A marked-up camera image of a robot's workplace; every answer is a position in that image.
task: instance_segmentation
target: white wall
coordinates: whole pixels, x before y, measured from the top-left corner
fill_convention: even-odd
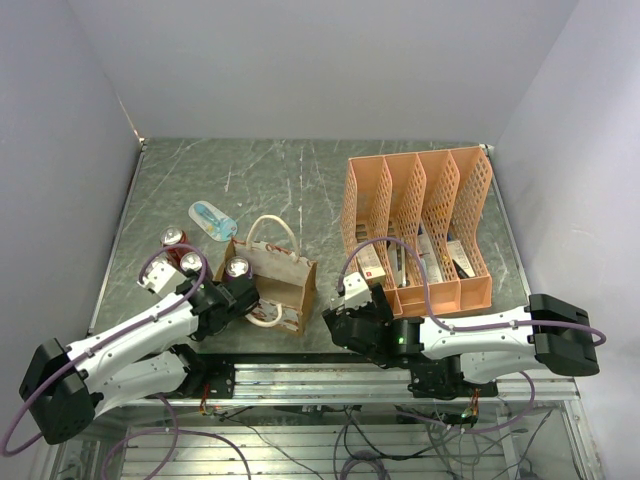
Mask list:
[[[496,146],[534,291],[590,313],[609,342],[580,390],[609,478],[640,452],[640,3],[581,0]]]
[[[69,0],[144,137],[495,142],[576,0]]]
[[[63,0],[0,7],[0,431],[34,349],[86,332],[139,144]],[[12,442],[37,431],[31,418]],[[33,449],[0,458],[27,478]]]

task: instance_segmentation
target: can lid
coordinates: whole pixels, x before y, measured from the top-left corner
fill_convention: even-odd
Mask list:
[[[232,257],[227,262],[225,270],[232,277],[239,277],[249,271],[249,262],[242,257]]]
[[[202,270],[202,260],[197,253],[189,252],[185,254],[180,260],[180,268],[184,272],[188,270],[199,272],[200,270]]]
[[[175,245],[180,243],[183,235],[184,232],[178,227],[169,227],[160,235],[160,241],[163,245]]]

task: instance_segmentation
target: soda can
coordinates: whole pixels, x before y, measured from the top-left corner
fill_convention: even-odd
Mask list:
[[[202,260],[200,259],[200,255],[196,252],[189,252],[182,257],[180,260],[180,270],[182,270],[185,274],[189,271],[195,272],[198,275],[202,270]],[[206,270],[206,278],[213,278],[211,274],[211,269],[209,268],[209,262],[207,262],[207,270]]]
[[[179,243],[189,243],[189,239],[187,238],[187,234],[184,233],[184,230],[178,227],[168,227],[162,232],[162,235],[160,235],[160,243],[162,243],[163,247],[171,247]],[[190,250],[184,248],[169,248],[167,249],[167,257],[171,265],[179,269],[180,260],[189,252]]]
[[[232,257],[227,261],[224,266],[224,277],[226,282],[245,275],[247,278],[253,277],[253,271],[251,270],[251,264],[242,257]]]

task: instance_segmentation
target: orange plastic rack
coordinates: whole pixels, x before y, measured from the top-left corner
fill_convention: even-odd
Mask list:
[[[341,219],[347,254],[364,239],[380,236],[401,238],[415,248],[422,220],[443,276],[443,282],[429,286],[434,313],[489,307],[491,276],[476,230],[491,177],[491,165],[480,147],[350,158]],[[460,240],[475,277],[458,278],[447,250],[448,234]],[[384,290],[394,315],[425,315],[414,260],[407,256],[409,286],[397,287],[386,246],[379,242],[374,247],[385,269]],[[354,260],[349,271],[356,269]]]

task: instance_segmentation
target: brown paper bag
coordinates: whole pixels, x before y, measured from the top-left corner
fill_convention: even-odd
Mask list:
[[[268,219],[278,222],[286,230],[293,251],[255,241],[258,225]],[[280,322],[272,328],[302,335],[315,299],[317,262],[300,256],[300,246],[289,226],[275,215],[258,218],[249,230],[246,242],[236,238],[229,242],[224,262],[216,272],[216,280],[222,280],[227,261],[235,256],[249,262],[260,293],[260,302],[251,314],[258,320],[269,322],[277,318],[281,308]]]

